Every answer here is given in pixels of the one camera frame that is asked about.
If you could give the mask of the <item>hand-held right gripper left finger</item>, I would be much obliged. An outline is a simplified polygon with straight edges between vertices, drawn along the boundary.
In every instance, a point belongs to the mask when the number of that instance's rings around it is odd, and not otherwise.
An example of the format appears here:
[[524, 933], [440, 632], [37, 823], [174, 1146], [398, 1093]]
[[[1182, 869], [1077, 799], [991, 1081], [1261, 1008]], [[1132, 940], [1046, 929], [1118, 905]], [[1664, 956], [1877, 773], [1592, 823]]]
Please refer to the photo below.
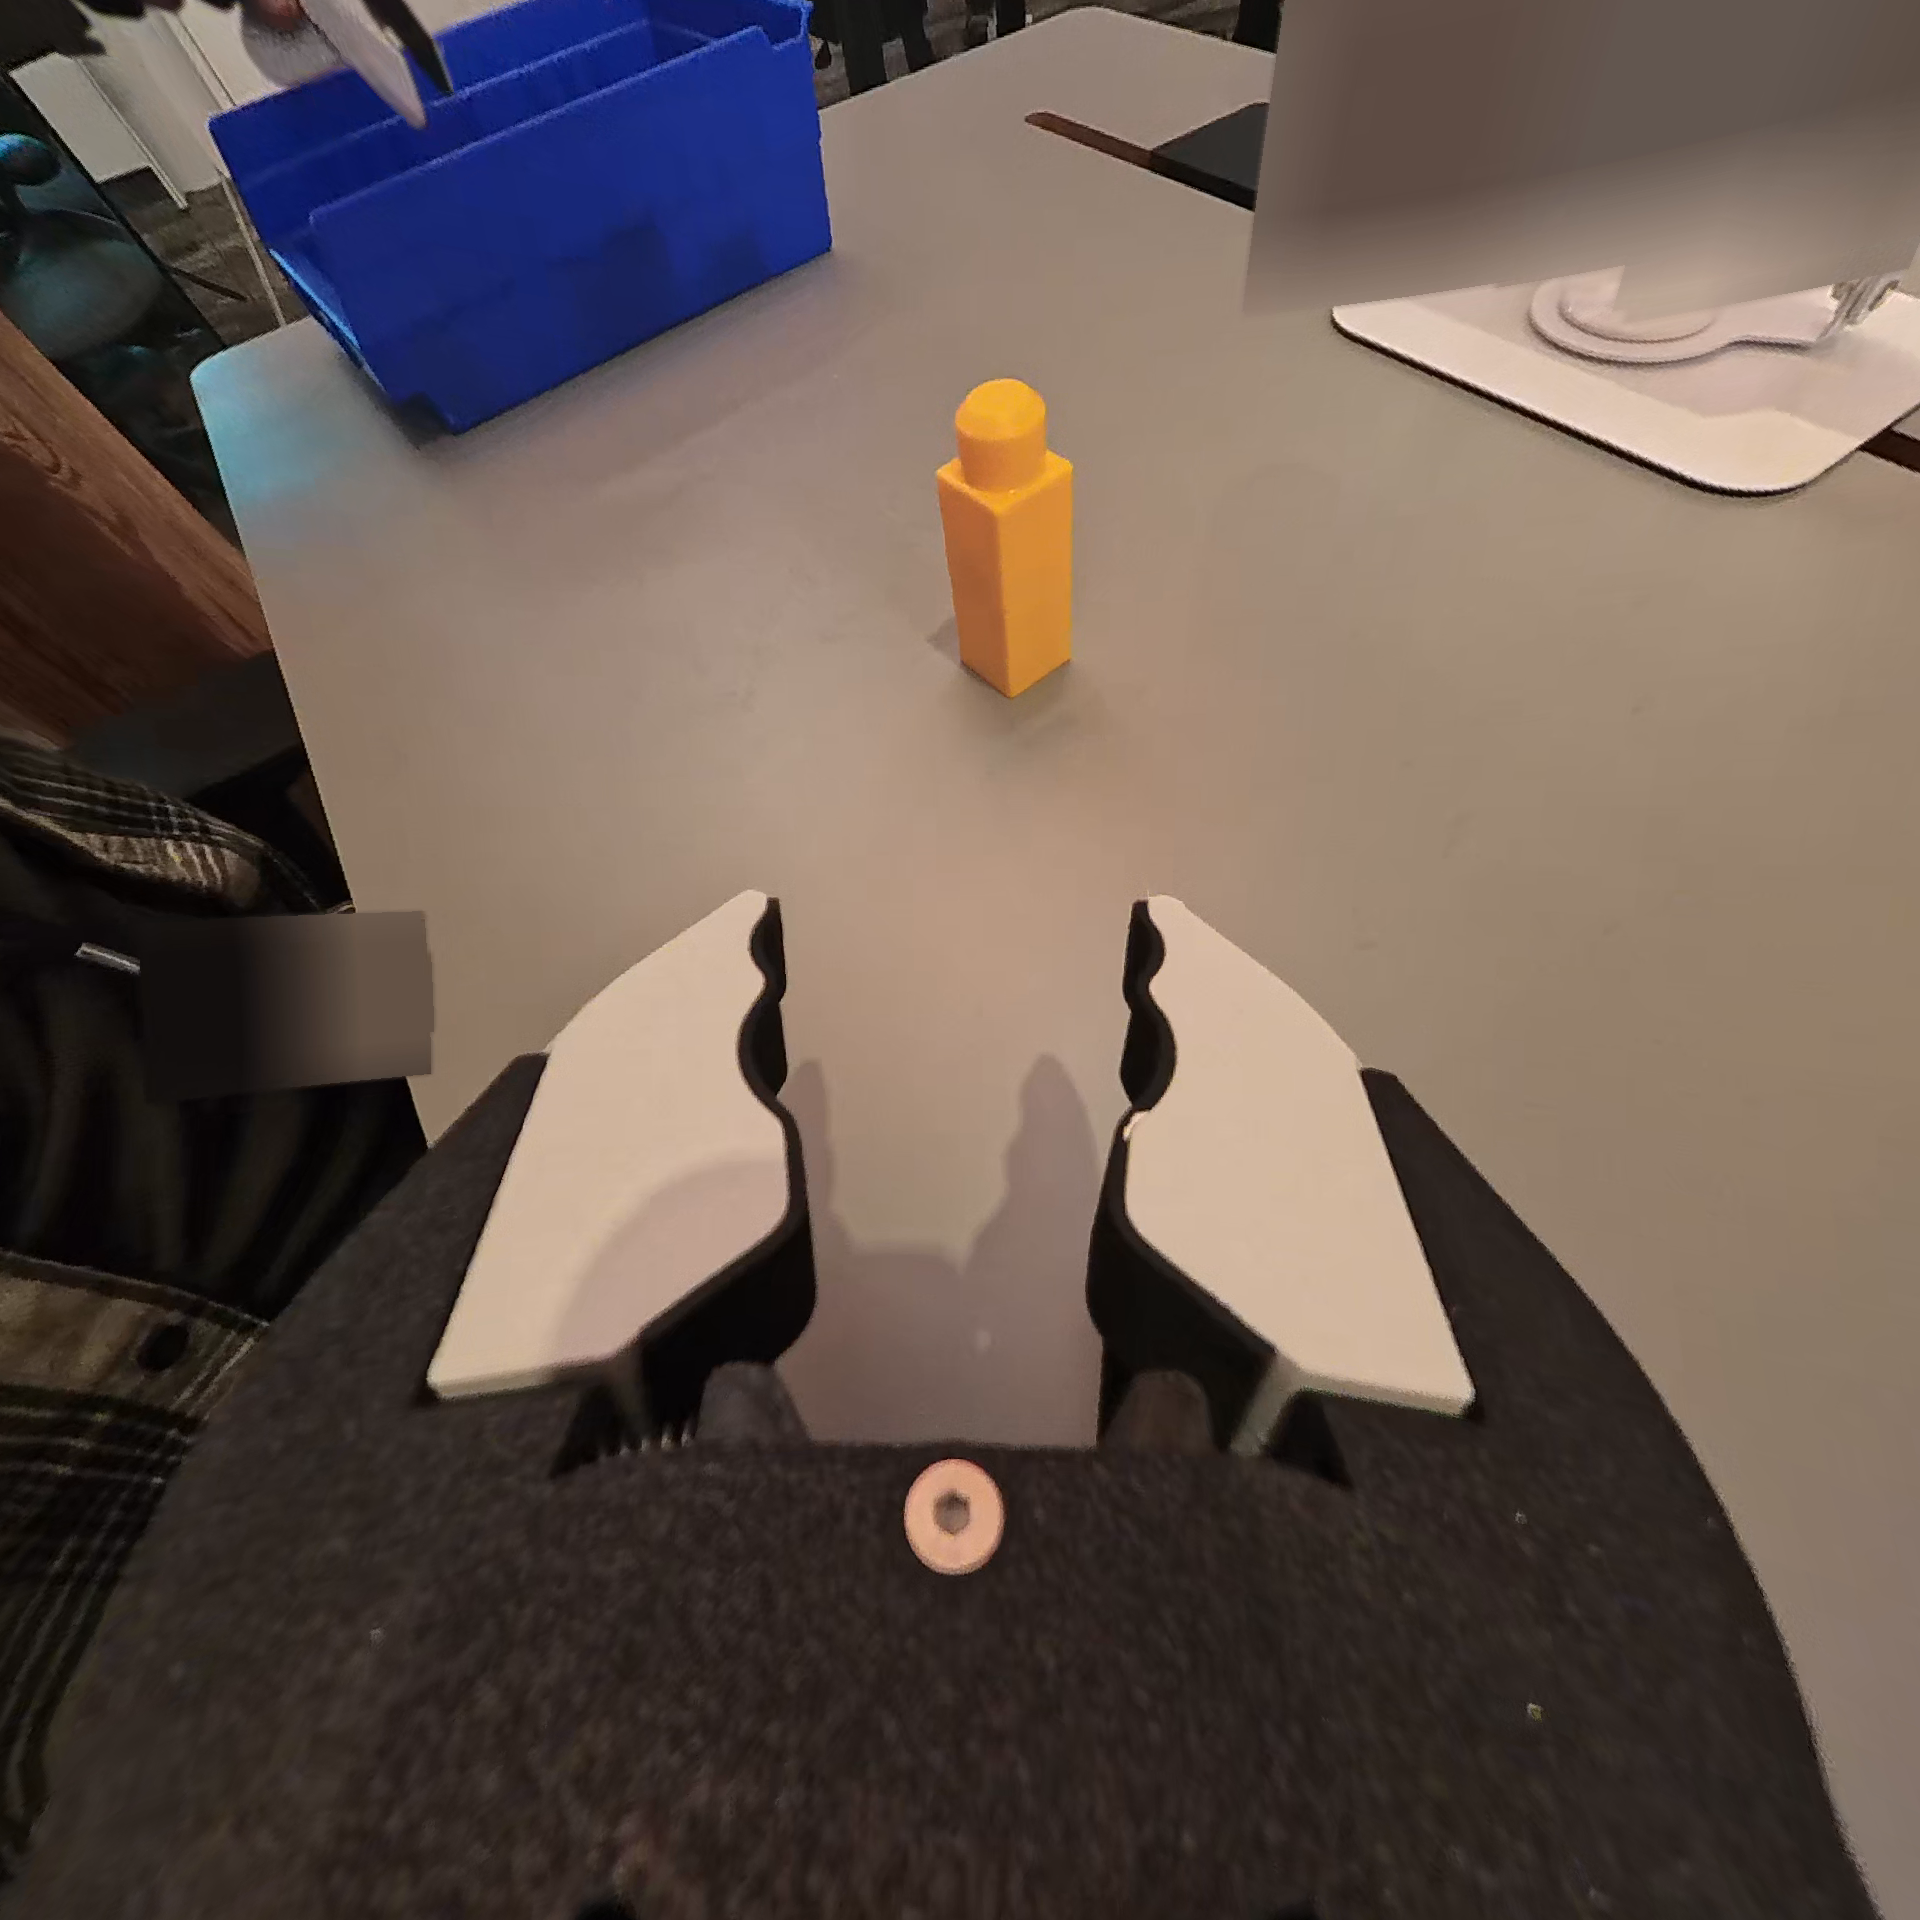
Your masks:
[[706, 1429], [819, 1301], [784, 1104], [784, 920], [743, 891], [627, 968], [542, 1056], [424, 1367], [438, 1403], [600, 1388], [629, 1429]]

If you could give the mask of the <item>wooden cabinet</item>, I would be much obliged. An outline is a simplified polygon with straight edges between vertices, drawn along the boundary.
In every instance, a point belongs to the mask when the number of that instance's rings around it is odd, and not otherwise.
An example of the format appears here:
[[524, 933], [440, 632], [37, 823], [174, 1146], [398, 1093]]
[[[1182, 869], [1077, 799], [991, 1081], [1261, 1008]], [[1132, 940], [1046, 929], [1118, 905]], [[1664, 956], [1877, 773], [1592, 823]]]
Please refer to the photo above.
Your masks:
[[242, 553], [2, 321], [2, 721], [63, 745], [271, 649]]

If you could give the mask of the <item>black office chair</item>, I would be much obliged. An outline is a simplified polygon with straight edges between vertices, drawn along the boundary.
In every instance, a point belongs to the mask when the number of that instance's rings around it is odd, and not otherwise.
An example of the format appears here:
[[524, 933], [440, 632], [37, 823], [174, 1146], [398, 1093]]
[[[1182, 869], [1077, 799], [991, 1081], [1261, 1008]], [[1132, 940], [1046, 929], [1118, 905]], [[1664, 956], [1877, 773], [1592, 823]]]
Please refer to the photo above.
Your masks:
[[116, 220], [26, 199], [59, 177], [48, 145], [2, 136], [2, 309], [54, 367], [124, 343], [165, 292], [159, 267]]

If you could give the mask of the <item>blue plastic bin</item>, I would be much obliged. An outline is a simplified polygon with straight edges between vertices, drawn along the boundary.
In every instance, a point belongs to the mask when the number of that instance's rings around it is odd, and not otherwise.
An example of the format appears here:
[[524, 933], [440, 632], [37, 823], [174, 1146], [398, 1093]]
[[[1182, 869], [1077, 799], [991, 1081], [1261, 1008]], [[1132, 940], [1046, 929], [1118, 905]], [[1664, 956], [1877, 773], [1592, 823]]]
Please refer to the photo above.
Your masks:
[[420, 129], [352, 71], [207, 123], [387, 401], [464, 432], [830, 250], [810, 5], [507, 5], [438, 49]]

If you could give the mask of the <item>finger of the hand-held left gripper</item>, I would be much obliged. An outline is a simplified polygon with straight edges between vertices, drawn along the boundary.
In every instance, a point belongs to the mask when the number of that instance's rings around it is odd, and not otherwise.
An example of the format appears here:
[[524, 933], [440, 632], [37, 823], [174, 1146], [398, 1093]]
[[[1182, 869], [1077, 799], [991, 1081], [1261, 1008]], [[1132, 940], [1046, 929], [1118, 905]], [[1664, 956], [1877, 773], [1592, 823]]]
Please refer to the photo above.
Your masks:
[[301, 3], [303, 20], [408, 129], [427, 125], [420, 85], [454, 91], [434, 34], [408, 3]]

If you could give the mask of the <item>orange mega block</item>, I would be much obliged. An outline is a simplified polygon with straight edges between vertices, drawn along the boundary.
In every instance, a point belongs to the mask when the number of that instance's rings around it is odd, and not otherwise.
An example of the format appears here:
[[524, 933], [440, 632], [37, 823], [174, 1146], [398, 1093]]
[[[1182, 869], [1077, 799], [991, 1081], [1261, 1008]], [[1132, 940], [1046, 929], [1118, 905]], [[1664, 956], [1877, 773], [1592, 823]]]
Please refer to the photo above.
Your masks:
[[1050, 443], [1037, 389], [1002, 376], [968, 391], [935, 475], [952, 587], [986, 592], [1072, 572], [1072, 465]]
[[1072, 565], [950, 576], [960, 666], [1012, 701], [1072, 658]]

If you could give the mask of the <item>person's plaid shirt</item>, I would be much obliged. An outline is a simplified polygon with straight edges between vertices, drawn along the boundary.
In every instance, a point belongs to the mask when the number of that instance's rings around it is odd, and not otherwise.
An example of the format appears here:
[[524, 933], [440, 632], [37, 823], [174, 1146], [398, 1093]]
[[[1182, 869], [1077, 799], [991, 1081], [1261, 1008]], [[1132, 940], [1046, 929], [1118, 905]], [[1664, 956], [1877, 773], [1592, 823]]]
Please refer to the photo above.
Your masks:
[[423, 1154], [404, 1081], [148, 1093], [135, 964], [190, 921], [322, 913], [271, 843], [4, 729], [2, 1873], [61, 1697], [205, 1417]]

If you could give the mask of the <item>white monitor stand base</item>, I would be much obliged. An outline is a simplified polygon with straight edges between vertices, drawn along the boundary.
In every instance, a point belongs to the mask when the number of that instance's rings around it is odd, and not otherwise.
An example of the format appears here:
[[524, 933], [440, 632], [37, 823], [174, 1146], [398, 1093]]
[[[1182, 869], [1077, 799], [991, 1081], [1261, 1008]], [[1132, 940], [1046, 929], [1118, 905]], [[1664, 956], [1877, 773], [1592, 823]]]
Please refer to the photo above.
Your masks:
[[1334, 329], [1578, 441], [1725, 496], [1813, 485], [1915, 415], [1899, 276], [1626, 321], [1620, 273], [1340, 305]]

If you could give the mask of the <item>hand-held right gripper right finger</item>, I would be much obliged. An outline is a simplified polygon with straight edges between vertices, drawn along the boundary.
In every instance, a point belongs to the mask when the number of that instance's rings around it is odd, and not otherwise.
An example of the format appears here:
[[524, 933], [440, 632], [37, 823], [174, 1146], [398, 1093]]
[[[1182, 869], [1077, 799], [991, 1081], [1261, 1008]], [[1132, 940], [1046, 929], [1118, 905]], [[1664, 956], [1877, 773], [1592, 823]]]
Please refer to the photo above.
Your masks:
[[1175, 896], [1134, 903], [1120, 993], [1098, 1434], [1146, 1377], [1190, 1381], [1237, 1457], [1275, 1453], [1308, 1401], [1464, 1420], [1474, 1381], [1355, 1049]]

